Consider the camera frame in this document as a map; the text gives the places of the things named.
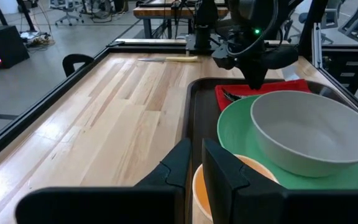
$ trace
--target white bowl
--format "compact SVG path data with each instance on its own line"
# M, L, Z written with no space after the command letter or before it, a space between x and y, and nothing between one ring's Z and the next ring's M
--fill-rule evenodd
M329 98L275 91L251 106L261 150L276 165L307 177L358 163L358 113Z

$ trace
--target gray floor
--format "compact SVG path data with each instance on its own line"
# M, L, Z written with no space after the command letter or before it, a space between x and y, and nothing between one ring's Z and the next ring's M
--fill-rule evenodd
M63 24L59 23L58 27L54 23L64 16L64 13L50 10L47 0L40 0L40 3L43 6L42 9L45 9L45 15L41 7L38 7L31 10L30 16L36 27L43 32L49 32L49 21L56 43L46 50L31 51L30 59L9 70L0 70L0 114L21 114L60 83L65 78L62 67L64 56L73 53L93 56L116 37L133 38L143 29L142 21L138 22L138 19L133 16L134 2L129 4L130 11L120 17L114 17L111 22L95 24L89 16L84 15L84 24L74 21L73 26L68 26L67 21L64 21ZM339 18L341 23L352 15L353 6L357 4L356 0L347 0ZM5 17L8 24L15 25L18 30L28 29L22 14L10 14ZM297 22L298 15L294 14L292 17L295 21L294 26L302 29L303 25ZM153 28L158 27L160 23L161 20L152 20ZM187 26L181 24L178 34L186 32ZM337 29L324 30L324 33L334 40L334 44L358 45L357 42L340 34ZM0 120L0 129L8 122L10 121Z

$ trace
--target wooden table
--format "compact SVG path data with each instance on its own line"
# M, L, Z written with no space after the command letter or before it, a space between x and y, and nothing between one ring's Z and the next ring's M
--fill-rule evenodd
M169 4L175 0L154 0L148 4ZM224 0L215 0L216 3L224 3ZM169 7L137 7L134 9L134 15L138 19L143 20L144 34L146 39L152 38L152 26L151 19L167 19L168 22L168 38L172 37L172 19L179 17L180 19L188 20L189 31L191 32L191 20L193 19L194 7L184 7L181 12ZM227 15L228 9L226 7L218 7L219 18L223 18Z
M178 55L108 55L0 152L0 223L14 223L17 202L39 188L134 185L182 138L190 82L243 77L205 56L198 63L137 60L161 56ZM295 65L301 78L336 89L303 57ZM267 78L282 72L269 70Z

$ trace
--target green plate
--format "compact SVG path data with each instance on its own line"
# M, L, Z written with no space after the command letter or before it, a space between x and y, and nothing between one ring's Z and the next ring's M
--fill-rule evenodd
M329 177L311 178L292 174L271 162L258 146L250 116L251 105L257 98L250 96L238 100L221 113L218 137L225 149L257 160L288 189L358 189L358 164Z

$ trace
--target red napkin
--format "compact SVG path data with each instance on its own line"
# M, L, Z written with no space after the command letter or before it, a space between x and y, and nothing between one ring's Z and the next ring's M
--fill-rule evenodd
M248 85L217 85L215 87L215 94L221 111L232 103L230 100L224 97L223 89L231 94L242 96L261 95L279 90L296 90L310 93L306 80L267 83L262 85L260 90L251 90Z

